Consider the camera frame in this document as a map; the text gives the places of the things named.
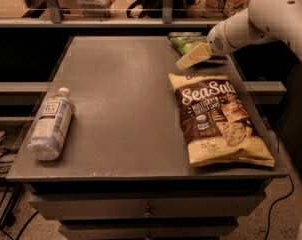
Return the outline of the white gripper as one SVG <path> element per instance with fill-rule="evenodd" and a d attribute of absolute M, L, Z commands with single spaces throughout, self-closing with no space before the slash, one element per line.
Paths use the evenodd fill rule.
<path fill-rule="evenodd" d="M 235 37 L 236 25 L 231 19 L 219 22 L 207 35 L 210 46 L 202 42 L 197 43 L 193 49 L 177 61 L 177 68 L 183 70 L 206 61 L 212 56 L 212 51 L 218 55 L 234 52 L 236 50 Z"/>

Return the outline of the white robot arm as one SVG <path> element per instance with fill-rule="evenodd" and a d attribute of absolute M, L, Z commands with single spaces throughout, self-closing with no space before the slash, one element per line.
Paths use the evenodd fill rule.
<path fill-rule="evenodd" d="M 207 40 L 217 54 L 233 53 L 248 80 L 280 81 L 287 94 L 267 113 L 302 176 L 302 0 L 250 0 L 216 24 Z"/>

